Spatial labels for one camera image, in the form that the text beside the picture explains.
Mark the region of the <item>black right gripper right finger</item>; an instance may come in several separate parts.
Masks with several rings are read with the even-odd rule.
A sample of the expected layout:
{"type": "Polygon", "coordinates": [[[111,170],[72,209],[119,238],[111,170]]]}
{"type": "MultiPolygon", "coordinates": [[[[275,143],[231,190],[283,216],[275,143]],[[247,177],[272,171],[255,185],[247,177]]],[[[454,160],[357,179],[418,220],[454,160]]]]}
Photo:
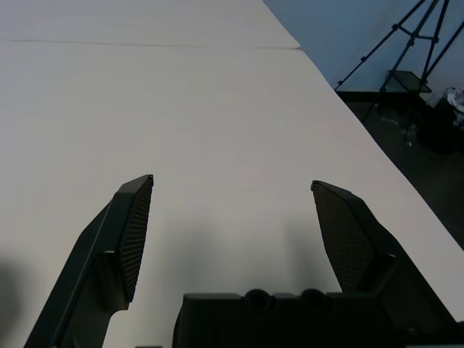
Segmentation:
{"type": "Polygon", "coordinates": [[[395,323],[451,323],[453,317],[407,252],[350,191],[313,181],[323,245],[344,292],[369,292],[395,323]]]}

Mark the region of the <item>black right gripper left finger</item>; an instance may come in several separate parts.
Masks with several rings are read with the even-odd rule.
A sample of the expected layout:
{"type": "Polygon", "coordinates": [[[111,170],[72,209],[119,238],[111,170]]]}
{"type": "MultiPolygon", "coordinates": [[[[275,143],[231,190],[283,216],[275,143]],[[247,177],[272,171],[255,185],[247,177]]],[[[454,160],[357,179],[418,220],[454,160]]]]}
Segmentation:
{"type": "Polygon", "coordinates": [[[124,183],[80,233],[27,347],[102,347],[111,317],[134,298],[152,189],[152,175],[124,183]]]}

